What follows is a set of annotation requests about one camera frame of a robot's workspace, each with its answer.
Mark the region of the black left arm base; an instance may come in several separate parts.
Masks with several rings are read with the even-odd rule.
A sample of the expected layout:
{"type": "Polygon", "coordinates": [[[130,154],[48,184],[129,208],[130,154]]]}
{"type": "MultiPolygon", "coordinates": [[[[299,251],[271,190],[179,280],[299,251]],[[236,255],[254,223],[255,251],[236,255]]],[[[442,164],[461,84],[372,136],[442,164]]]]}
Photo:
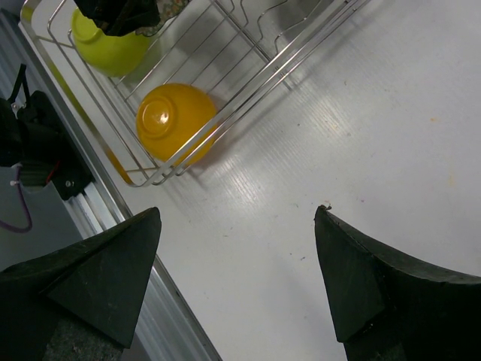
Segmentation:
{"type": "Polygon", "coordinates": [[[53,183],[61,199],[83,192],[93,176],[48,96],[29,91],[22,64],[9,98],[1,99],[1,166],[20,163],[30,187],[53,183]]]}

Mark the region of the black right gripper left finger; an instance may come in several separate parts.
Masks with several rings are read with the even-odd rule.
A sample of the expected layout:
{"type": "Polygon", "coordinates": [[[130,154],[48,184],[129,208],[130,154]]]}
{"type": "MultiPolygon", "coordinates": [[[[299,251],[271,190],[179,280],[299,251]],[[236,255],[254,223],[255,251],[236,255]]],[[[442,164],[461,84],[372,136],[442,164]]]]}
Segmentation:
{"type": "Polygon", "coordinates": [[[135,334],[162,221],[156,207],[1,273],[3,360],[119,360],[135,334]]]}

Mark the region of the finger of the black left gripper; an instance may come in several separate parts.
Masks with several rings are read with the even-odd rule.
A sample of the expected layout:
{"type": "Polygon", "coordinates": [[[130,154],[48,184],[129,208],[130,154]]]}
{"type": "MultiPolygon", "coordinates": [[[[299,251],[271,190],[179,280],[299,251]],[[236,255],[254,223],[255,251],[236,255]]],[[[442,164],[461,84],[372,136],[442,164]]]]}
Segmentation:
{"type": "Polygon", "coordinates": [[[156,1],[74,0],[74,3],[107,36],[121,37],[160,22],[156,1]]]}

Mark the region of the small flower patterned dish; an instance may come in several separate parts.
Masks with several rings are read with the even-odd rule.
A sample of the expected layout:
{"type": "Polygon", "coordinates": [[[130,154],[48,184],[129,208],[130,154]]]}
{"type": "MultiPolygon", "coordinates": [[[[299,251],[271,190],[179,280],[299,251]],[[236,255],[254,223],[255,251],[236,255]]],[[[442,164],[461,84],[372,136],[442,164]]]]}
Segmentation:
{"type": "Polygon", "coordinates": [[[143,26],[135,31],[136,35],[152,37],[170,20],[178,16],[190,3],[190,0],[159,0],[156,2],[159,11],[159,22],[154,26],[143,26]]]}

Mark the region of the lime green plastic bowl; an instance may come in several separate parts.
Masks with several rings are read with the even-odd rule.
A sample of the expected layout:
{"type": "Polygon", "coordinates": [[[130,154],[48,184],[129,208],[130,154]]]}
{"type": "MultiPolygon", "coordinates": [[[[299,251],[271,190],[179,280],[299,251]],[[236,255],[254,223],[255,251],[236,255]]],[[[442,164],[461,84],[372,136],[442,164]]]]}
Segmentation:
{"type": "Polygon", "coordinates": [[[122,37],[107,36],[79,8],[71,16],[71,34],[80,57],[108,77],[122,77],[134,71],[151,44],[149,38],[134,32],[122,37]]]}

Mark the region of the orange plastic bowl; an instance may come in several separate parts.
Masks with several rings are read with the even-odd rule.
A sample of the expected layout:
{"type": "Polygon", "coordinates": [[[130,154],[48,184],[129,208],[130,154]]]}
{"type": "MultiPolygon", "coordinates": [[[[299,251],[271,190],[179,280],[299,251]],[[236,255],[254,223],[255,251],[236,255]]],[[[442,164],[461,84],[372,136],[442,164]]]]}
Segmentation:
{"type": "Polygon", "coordinates": [[[144,97],[136,114],[141,144],[156,159],[167,162],[217,114],[211,98],[183,83],[167,83],[144,97]]]}

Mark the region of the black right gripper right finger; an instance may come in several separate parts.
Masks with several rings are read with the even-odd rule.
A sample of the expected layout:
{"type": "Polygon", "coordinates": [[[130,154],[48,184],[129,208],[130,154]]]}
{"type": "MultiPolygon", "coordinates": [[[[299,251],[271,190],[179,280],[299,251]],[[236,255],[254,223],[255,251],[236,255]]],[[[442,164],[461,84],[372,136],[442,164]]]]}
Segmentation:
{"type": "Polygon", "coordinates": [[[478,360],[480,278],[422,261],[334,216],[315,238],[336,339],[349,360],[478,360]]]}

